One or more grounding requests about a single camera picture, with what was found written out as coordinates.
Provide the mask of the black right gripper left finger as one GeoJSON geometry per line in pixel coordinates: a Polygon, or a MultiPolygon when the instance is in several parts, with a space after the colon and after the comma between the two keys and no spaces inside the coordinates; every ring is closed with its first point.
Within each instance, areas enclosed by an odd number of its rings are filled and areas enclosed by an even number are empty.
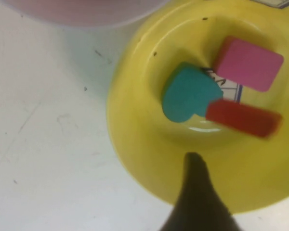
{"type": "Polygon", "coordinates": [[[222,202],[201,155],[187,153],[178,200],[162,231],[239,231],[241,228],[222,202]]]}

